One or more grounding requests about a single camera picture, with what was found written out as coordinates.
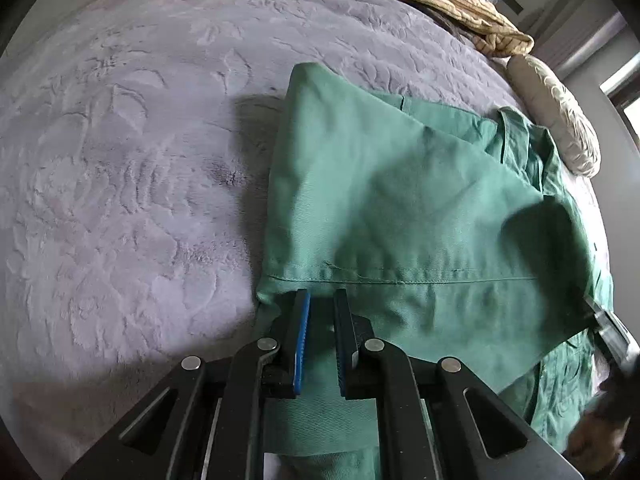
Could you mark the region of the person's right hand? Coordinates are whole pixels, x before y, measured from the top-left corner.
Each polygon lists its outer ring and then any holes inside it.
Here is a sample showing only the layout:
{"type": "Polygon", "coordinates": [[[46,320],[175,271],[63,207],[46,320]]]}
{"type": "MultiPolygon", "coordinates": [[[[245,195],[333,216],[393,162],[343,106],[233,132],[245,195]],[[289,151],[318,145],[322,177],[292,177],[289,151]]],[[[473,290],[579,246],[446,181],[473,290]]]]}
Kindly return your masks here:
{"type": "Polygon", "coordinates": [[[567,438],[563,456],[584,478],[610,474],[624,455],[630,421],[605,417],[596,408],[585,411],[567,438]]]}

